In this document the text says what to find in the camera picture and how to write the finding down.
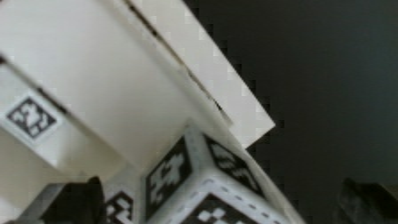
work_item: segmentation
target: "white surface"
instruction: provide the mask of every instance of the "white surface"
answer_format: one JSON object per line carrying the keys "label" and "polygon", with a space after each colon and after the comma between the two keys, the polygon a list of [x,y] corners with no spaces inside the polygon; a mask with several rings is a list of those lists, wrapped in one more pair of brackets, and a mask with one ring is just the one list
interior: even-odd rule
{"label": "white surface", "polygon": [[247,148],[273,122],[181,0],[127,0],[163,36],[225,114],[231,133]]}

